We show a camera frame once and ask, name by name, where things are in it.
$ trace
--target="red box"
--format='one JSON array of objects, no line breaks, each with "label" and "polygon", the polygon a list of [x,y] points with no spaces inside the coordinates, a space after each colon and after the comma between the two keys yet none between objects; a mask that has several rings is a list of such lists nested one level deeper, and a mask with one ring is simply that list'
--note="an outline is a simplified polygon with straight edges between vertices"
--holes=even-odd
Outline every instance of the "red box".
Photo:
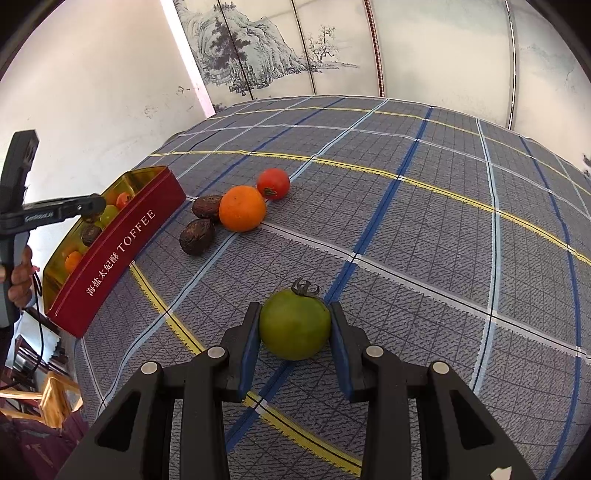
[{"label": "red box", "polygon": [[121,275],[185,199],[183,188],[168,168],[158,173],[84,254],[57,293],[47,316],[81,338]]}]

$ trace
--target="orange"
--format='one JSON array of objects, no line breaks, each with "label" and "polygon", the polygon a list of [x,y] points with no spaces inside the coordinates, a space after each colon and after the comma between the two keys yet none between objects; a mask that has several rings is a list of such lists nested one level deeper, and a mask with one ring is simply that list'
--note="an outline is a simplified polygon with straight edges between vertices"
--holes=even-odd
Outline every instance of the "orange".
[{"label": "orange", "polygon": [[232,187],[222,197],[219,208],[221,223],[232,232],[248,232],[258,227],[267,213],[259,191],[247,185]]},{"label": "orange", "polygon": [[73,251],[67,256],[66,262],[64,263],[66,271],[72,273],[80,263],[80,260],[82,260],[82,254],[78,251]]}]

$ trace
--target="tomato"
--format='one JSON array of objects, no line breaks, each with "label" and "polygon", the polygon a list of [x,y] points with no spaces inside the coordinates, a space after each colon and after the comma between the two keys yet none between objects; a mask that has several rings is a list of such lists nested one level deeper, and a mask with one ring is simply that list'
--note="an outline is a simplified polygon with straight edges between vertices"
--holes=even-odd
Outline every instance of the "tomato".
[{"label": "tomato", "polygon": [[127,205],[130,200],[131,200],[131,195],[127,192],[123,192],[123,193],[119,194],[119,196],[117,197],[117,201],[115,202],[115,206],[119,210],[122,210],[123,207],[125,205]]},{"label": "tomato", "polygon": [[290,178],[279,168],[269,168],[259,175],[256,189],[268,200],[280,200],[290,190]]}]

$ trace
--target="silver rivet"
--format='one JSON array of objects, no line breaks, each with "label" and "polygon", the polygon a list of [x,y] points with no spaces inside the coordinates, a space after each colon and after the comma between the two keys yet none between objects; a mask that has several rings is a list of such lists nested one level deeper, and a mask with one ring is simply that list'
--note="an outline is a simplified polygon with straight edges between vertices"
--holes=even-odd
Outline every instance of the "silver rivet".
[{"label": "silver rivet", "polygon": [[365,349],[365,353],[374,358],[379,358],[384,354],[384,349],[378,345],[370,345]]},{"label": "silver rivet", "polygon": [[145,375],[151,375],[158,369],[156,362],[146,362],[142,365],[142,373]]},{"label": "silver rivet", "polygon": [[224,353],[226,353],[226,351],[221,346],[213,346],[207,351],[207,354],[211,358],[220,358]]},{"label": "silver rivet", "polygon": [[440,375],[445,375],[446,373],[449,373],[449,365],[445,362],[435,362],[433,364],[433,371]]}]

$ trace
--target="green fruit in box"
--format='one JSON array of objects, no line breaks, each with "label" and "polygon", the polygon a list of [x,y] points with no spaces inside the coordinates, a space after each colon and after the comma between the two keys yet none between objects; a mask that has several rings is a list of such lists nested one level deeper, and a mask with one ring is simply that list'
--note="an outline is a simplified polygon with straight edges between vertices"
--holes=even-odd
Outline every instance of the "green fruit in box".
[{"label": "green fruit in box", "polygon": [[330,336],[330,312],[298,278],[291,288],[271,295],[261,309],[259,334],[265,346],[285,360],[303,360],[318,353]]},{"label": "green fruit in box", "polygon": [[107,205],[105,207],[105,211],[100,216],[100,222],[103,224],[103,226],[107,226],[113,221],[118,213],[119,210],[115,205]]}]

